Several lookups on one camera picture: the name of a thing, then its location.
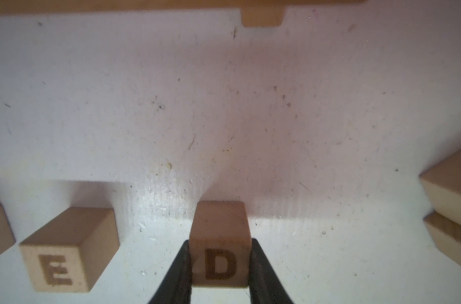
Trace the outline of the wooden block letter D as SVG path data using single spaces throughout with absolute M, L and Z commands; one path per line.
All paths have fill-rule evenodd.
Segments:
M 200 201 L 189 235 L 192 283 L 199 287 L 248 286 L 252 237 L 240 201 Z

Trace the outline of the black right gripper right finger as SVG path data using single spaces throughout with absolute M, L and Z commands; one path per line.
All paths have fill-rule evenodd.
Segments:
M 294 304 L 255 238 L 252 239 L 248 285 L 252 304 Z

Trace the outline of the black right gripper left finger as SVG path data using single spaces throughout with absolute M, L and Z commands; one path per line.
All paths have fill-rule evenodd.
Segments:
M 192 290 L 189 241 L 183 242 L 149 304 L 190 304 Z

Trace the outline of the wooden block letter E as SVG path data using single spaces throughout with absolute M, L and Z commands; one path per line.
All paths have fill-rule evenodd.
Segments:
M 119 249 L 111 208 L 70 207 L 20 244 L 35 291 L 88 293 Z

